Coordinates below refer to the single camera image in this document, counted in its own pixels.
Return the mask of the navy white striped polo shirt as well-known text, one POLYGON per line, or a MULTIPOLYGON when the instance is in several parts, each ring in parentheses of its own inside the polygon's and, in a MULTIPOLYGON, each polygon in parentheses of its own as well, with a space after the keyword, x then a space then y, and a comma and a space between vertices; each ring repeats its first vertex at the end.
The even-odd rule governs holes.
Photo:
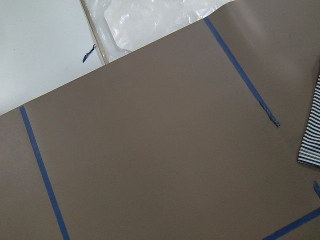
POLYGON ((306 129, 298 151, 299 163, 320 167, 320 78, 312 98, 306 129))

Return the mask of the clear plastic bag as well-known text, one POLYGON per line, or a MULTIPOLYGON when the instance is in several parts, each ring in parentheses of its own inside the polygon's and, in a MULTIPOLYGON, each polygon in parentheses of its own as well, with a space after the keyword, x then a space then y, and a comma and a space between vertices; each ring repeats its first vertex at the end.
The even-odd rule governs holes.
POLYGON ((82 0, 106 65, 208 17, 226 0, 82 0))

